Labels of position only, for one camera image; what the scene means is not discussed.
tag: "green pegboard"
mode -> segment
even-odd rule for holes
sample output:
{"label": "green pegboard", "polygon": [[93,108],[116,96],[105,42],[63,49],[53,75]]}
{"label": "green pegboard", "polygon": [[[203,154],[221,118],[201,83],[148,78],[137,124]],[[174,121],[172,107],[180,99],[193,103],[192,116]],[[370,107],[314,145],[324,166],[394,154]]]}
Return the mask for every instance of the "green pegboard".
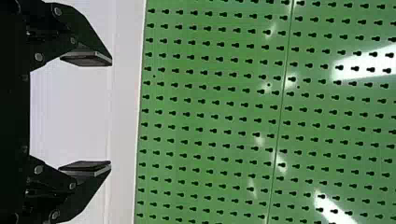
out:
{"label": "green pegboard", "polygon": [[270,223],[396,223],[395,6],[295,1]]}
{"label": "green pegboard", "polygon": [[135,222],[395,222],[394,5],[148,0]]}

